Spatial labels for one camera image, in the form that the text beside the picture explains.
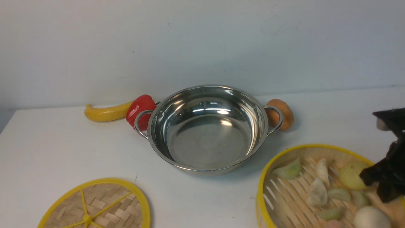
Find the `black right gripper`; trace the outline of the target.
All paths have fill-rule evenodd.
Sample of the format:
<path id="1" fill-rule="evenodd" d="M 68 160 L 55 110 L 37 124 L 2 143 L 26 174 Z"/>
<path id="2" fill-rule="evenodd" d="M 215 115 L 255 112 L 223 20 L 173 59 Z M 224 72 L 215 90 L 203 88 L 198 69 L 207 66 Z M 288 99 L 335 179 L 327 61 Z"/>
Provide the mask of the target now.
<path id="1" fill-rule="evenodd" d="M 382 160 L 361 171 L 359 176 L 367 187 L 378 183 L 379 199 L 389 203 L 405 193 L 405 109 L 376 111 L 373 115 L 377 129 L 391 131 L 397 139 Z"/>

